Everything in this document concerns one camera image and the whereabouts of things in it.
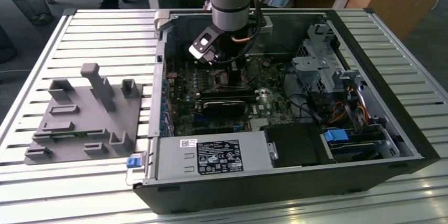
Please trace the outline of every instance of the warning label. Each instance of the warning label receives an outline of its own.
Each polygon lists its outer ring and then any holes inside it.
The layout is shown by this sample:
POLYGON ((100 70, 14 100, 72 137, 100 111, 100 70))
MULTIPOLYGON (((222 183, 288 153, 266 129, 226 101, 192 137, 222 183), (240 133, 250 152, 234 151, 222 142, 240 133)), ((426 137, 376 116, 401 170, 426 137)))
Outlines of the warning label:
POLYGON ((196 143, 200 175, 241 172, 242 157, 237 140, 196 143))

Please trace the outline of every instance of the aluminum extrusion table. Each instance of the aluminum extrusion table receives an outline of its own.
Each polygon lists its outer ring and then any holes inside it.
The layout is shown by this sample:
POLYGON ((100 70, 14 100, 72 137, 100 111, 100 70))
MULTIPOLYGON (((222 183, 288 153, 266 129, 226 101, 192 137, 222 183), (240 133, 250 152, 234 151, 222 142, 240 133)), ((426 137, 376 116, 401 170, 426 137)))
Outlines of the aluminum extrusion table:
MULTIPOLYGON (((0 223, 432 223, 448 216, 448 94, 374 14, 340 10, 386 83, 426 135, 441 161, 366 192, 157 216, 126 185, 125 158, 26 166, 50 95, 52 78, 74 86, 80 66, 96 62, 110 84, 144 85, 136 152, 146 149, 156 10, 78 10, 64 15, 0 126, 0 223)), ((346 62, 356 68, 346 51, 346 62)), ((128 181, 142 178, 128 174, 128 181)))

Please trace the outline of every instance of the blue latch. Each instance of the blue latch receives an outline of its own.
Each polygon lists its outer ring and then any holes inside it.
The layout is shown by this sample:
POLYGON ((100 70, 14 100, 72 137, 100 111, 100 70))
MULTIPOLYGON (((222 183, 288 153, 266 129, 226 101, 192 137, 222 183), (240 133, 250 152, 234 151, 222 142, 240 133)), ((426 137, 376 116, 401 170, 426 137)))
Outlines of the blue latch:
POLYGON ((128 168, 138 168, 141 167, 141 157, 129 157, 125 163, 128 168))
POLYGON ((345 130, 328 130, 324 133, 324 137, 325 137, 326 142, 348 140, 345 130))

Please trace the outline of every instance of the trash bin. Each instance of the trash bin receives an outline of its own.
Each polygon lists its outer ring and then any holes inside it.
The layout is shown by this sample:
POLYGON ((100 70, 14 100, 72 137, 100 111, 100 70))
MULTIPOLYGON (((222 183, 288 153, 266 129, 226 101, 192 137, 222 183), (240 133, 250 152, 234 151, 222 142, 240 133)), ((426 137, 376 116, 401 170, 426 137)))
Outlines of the trash bin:
POLYGON ((0 26, 0 63, 10 60, 16 54, 16 48, 13 47, 8 35, 0 26))
POLYGON ((53 15, 45 0, 12 0, 33 25, 52 22, 53 15))

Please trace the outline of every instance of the black plastic part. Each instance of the black plastic part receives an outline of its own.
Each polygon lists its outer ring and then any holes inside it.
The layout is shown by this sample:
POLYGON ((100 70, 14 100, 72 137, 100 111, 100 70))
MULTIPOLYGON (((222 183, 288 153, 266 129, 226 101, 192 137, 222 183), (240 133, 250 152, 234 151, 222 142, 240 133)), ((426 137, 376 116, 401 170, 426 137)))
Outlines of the black plastic part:
POLYGON ((237 118, 244 115, 246 103, 242 101, 208 102, 202 104, 206 118, 237 118))
POLYGON ((66 15, 66 16, 74 15, 76 12, 77 12, 76 8, 68 8, 68 9, 64 10, 62 15, 66 15))
POLYGON ((272 162, 274 168, 333 164, 324 143, 321 129, 313 124, 284 124, 262 127, 265 139, 277 150, 278 159, 272 162))
POLYGON ((197 50, 200 53, 205 53, 212 46, 213 42, 218 38, 218 36, 224 33, 221 29, 218 29, 214 25, 209 25, 202 33, 197 36, 196 40, 193 41, 193 48, 197 50), (202 38, 206 39, 206 44, 201 44, 202 38))
POLYGON ((364 12, 366 12, 368 14, 373 14, 374 13, 374 11, 373 11, 373 9, 372 8, 364 8, 364 12))
POLYGON ((336 102, 344 101, 344 92, 317 93, 308 94, 306 103, 318 116, 326 121, 333 115, 333 105, 336 102))

